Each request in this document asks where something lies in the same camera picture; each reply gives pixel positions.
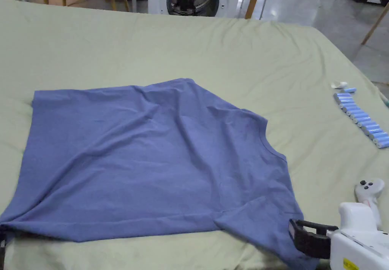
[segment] white controller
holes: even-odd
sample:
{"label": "white controller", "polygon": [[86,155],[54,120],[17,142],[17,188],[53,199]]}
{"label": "white controller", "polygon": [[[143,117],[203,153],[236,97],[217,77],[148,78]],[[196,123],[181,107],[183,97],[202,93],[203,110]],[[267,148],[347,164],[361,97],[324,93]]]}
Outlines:
{"label": "white controller", "polygon": [[384,187],[384,181],[378,178],[362,180],[355,186],[355,194],[358,202],[366,204],[372,209],[377,228],[380,228],[382,225],[380,212],[377,207],[377,198],[381,195]]}

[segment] white tissue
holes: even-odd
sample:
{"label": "white tissue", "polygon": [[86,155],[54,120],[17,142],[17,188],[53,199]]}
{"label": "white tissue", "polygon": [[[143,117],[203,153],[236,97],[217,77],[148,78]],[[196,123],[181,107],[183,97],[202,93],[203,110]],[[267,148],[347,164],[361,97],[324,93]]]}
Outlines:
{"label": "white tissue", "polygon": [[344,89],[345,87],[347,87],[347,82],[335,81],[335,82],[331,83],[331,88],[332,89]]}

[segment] t-shirt sleeve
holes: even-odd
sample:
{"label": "t-shirt sleeve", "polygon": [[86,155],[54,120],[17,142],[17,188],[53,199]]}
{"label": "t-shirt sleeve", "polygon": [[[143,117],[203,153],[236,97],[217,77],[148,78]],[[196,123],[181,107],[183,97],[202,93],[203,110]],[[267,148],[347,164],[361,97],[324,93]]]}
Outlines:
{"label": "t-shirt sleeve", "polygon": [[215,223],[250,243],[273,252],[293,270],[313,270],[319,259],[299,252],[289,236],[289,219],[303,219],[300,212],[284,213],[265,196],[244,206],[221,212]]}

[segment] light green bedsheet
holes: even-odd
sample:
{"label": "light green bedsheet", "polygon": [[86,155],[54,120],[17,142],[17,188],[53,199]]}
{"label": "light green bedsheet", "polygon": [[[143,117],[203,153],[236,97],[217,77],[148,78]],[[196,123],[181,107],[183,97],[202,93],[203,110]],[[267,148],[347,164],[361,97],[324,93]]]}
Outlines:
{"label": "light green bedsheet", "polygon": [[[339,225],[362,178],[389,181],[378,150],[337,107],[330,82],[389,131],[378,90],[319,31],[271,22],[129,14],[0,0],[0,212],[17,184],[34,90],[149,85],[179,77],[269,120],[306,220]],[[380,204],[387,204],[387,190]],[[380,206],[384,228],[389,212]],[[6,269],[274,269],[276,257],[224,232],[87,243],[15,239]]]}

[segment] blue t-shirt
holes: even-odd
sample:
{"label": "blue t-shirt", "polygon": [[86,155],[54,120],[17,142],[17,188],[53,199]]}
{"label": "blue t-shirt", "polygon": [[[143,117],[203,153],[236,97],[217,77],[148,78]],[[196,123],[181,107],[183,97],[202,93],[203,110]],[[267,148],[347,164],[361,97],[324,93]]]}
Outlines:
{"label": "blue t-shirt", "polygon": [[36,91],[0,225],[77,242],[222,229],[314,269],[288,234],[303,214],[266,123],[191,79]]}

